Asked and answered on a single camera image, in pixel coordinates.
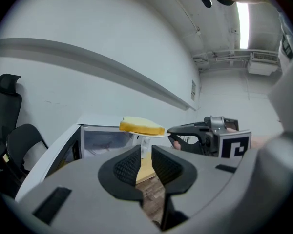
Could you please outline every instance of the fluorescent light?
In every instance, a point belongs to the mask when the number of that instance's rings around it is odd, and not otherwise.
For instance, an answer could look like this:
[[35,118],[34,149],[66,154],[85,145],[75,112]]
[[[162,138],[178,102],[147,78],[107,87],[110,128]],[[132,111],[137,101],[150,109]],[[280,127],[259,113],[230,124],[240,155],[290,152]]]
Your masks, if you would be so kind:
[[249,33],[250,33],[250,19],[249,7],[247,3],[237,2],[240,19],[240,49],[247,49],[249,46]]

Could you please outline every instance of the white plate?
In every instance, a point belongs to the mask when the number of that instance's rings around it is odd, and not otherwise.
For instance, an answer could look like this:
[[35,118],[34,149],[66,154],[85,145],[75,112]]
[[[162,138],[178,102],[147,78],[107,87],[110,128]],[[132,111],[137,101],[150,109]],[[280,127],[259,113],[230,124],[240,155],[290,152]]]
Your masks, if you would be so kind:
[[145,137],[150,137],[150,138],[164,138],[164,137],[168,137],[170,135],[170,133],[167,133],[167,129],[165,129],[165,133],[163,135],[145,135],[145,134],[140,134],[140,133],[136,133],[136,132],[130,132],[133,135],[139,135],[139,136],[145,136]]

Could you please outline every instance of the white ceiling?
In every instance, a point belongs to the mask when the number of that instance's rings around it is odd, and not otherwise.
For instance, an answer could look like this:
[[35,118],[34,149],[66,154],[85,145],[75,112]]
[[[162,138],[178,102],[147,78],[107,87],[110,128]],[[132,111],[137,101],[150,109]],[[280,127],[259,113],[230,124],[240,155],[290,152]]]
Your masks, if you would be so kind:
[[[237,7],[212,0],[206,8],[201,0],[144,0],[176,30],[193,56],[239,48]],[[269,4],[249,5],[250,49],[277,51],[281,39],[278,12]]]

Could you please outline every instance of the air conditioner unit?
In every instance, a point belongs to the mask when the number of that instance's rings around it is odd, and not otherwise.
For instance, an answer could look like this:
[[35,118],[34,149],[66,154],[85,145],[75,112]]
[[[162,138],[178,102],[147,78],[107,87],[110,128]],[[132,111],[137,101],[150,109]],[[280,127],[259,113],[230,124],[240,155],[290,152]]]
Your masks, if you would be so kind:
[[279,67],[278,56],[261,52],[251,52],[248,63],[248,72],[250,74],[269,76]]

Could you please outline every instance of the bread slice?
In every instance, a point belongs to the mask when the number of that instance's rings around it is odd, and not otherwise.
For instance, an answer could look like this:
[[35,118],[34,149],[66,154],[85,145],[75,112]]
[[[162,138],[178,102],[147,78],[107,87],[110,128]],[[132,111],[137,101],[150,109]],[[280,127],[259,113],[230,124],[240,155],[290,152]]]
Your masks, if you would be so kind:
[[151,120],[138,117],[124,117],[119,130],[146,135],[163,135],[165,128]]

